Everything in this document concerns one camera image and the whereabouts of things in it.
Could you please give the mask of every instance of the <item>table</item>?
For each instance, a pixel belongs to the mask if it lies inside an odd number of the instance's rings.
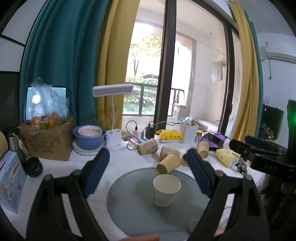
[[[103,174],[95,193],[90,195],[87,199],[88,204],[92,212],[94,213],[94,216],[96,217],[99,225],[110,241],[117,241],[127,237],[127,235],[114,224],[107,210],[107,195],[111,185],[116,181],[117,178],[129,171],[144,167],[156,167],[162,145],[162,143],[159,143],[158,151],[156,153],[144,156],[140,156],[137,150],[131,151],[127,148],[115,152],[110,152],[109,165],[106,168],[105,173]],[[165,145],[180,150],[181,155],[184,154],[188,148],[196,147],[195,143],[166,143]],[[30,209],[43,177],[46,174],[52,174],[54,177],[69,175],[75,169],[82,169],[85,163],[89,160],[92,160],[93,158],[93,156],[81,156],[72,151],[69,157],[69,161],[40,159],[44,167],[43,173],[39,177],[27,177],[20,200],[19,213],[16,215],[4,208],[4,212],[6,213],[7,217],[23,237],[25,237],[26,234]],[[240,173],[224,167],[221,163],[219,163],[215,158],[211,156],[208,156],[205,160],[208,161],[215,170],[220,169],[228,176],[242,177]],[[188,167],[180,166],[176,170],[184,172],[193,177],[193,174]],[[264,173],[253,170],[249,167],[248,173],[253,177],[256,186],[262,184],[265,177]],[[68,196],[63,194],[63,200],[72,232],[74,234],[81,235],[74,219]],[[232,201],[233,194],[228,195],[226,207],[231,206]],[[224,211],[221,217],[220,225],[226,223],[229,214],[230,208]]]

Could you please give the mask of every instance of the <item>yellow curtain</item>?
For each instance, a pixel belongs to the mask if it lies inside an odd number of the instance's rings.
[[[126,79],[131,36],[140,0],[111,0],[98,42],[96,85],[122,84]],[[123,95],[114,96],[114,128],[121,129]],[[96,98],[98,124],[111,129],[111,97]]]
[[[237,1],[229,5],[239,28],[242,51],[242,90],[231,138],[244,141],[245,136],[254,136],[256,130],[259,98],[258,66],[253,37],[244,10]]]

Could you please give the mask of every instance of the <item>blue gripper pad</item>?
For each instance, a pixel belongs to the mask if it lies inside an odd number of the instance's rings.
[[[91,167],[91,170],[89,171],[88,176],[85,178],[83,191],[85,198],[88,198],[89,195],[93,194],[96,191],[96,188],[103,176],[103,173],[107,168],[109,159],[109,151],[106,148],[102,148],[100,152],[96,155],[96,157],[92,161],[89,161],[87,163],[88,167]]]
[[[204,168],[201,166],[200,161],[196,158],[195,154],[193,153],[193,150],[190,149],[189,151],[187,151],[186,161],[187,161],[187,163],[194,175],[194,178],[195,178],[198,186],[200,187],[200,190],[202,191],[202,193],[207,195],[208,198],[211,198],[213,196],[213,191],[211,189],[211,179],[207,175]]]
[[[254,147],[256,147],[256,148],[262,148],[262,149],[264,149],[264,148],[267,147],[266,141],[264,141],[264,140],[260,140],[260,139],[258,139],[258,138],[256,138],[256,137],[246,136],[246,137],[244,138],[244,141],[245,141],[247,144],[252,145],[252,146],[254,146]]]

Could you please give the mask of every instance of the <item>blue bowl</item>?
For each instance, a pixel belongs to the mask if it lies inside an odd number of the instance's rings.
[[[76,144],[80,148],[85,149],[85,150],[95,150],[95,149],[99,148],[104,140],[104,137],[106,134],[106,129],[102,126],[98,126],[103,130],[102,135],[100,135],[99,137],[89,138],[89,137],[80,136],[78,134],[78,129],[81,127],[83,127],[83,126],[78,126],[78,127],[74,128],[74,130],[73,130],[73,134],[76,137]]]

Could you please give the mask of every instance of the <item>blue box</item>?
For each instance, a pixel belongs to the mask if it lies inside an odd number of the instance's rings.
[[[3,159],[5,164],[0,169],[0,204],[17,214],[27,174],[15,152],[7,151],[0,161]]]

